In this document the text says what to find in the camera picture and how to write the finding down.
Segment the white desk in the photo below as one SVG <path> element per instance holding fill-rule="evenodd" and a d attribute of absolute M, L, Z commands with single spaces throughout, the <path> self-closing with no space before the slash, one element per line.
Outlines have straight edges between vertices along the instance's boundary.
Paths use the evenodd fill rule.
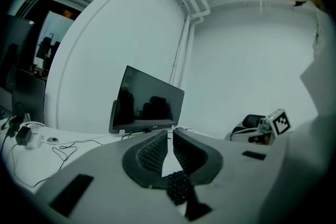
<path fill-rule="evenodd" d="M 6 120 L 0 121 L 0 125 L 5 123 Z M 37 150 L 28 150 L 25 146 L 16 146 L 13 150 L 13 156 L 15 161 L 15 173 L 18 178 L 20 178 L 26 184 L 33 186 L 40 180 L 43 180 L 47 177 L 52 176 L 54 173 L 58 172 L 62 160 L 61 158 L 52 151 L 52 147 L 59 148 L 60 146 L 69 146 L 74 141 L 86 141 L 86 140 L 95 140 L 101 144 L 109 144 L 114 143 L 121 140 L 121 136 L 119 135 L 97 135 L 97 134 L 82 134 L 82 133 L 74 133 L 74 132 L 67 132 L 56 130 L 48 127 L 38 127 L 32 130 L 33 133 L 38 133 L 44 136 L 43 141 L 47 141 L 49 137 L 56 137 L 59 139 L 58 144 L 46 144 L 42 143 L 41 147 Z M 5 138 L 5 134 L 7 129 L 0 132 L 0 145 Z M 163 163 L 163 170 L 162 176 L 169 175 L 173 172 L 181 171 L 182 168 L 177 161 L 174 153 L 173 153 L 173 134 L 172 130 L 169 131 L 168 137 L 171 140 L 168 140 L 168 154 Z M 8 137 L 6 139 L 4 149 L 3 149 L 3 161 L 12 176 L 15 183 L 20 186 L 23 186 L 30 190 L 31 192 L 35 193 L 38 188 L 42 186 L 42 183 L 38 184 L 36 187 L 31 188 L 24 184 L 22 184 L 16 176 L 14 176 L 13 170 L 13 158 L 12 158 L 12 147 L 16 144 L 15 138 Z M 75 159 L 80 157 L 85 152 L 100 146 L 95 142 L 86 142 L 86 143 L 76 143 L 78 149 L 75 153 L 73 153 L 67 161 L 63 164 L 62 168 L 73 162 Z M 74 149 L 67 148 L 62 150 L 67 155 L 69 155 Z"/>

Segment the black monitor screen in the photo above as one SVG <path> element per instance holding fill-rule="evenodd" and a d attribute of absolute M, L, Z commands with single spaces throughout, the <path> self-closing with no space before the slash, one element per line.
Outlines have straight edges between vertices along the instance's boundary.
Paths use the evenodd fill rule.
<path fill-rule="evenodd" d="M 177 125 L 184 91 L 127 66 L 114 103 L 110 132 L 158 130 Z"/>

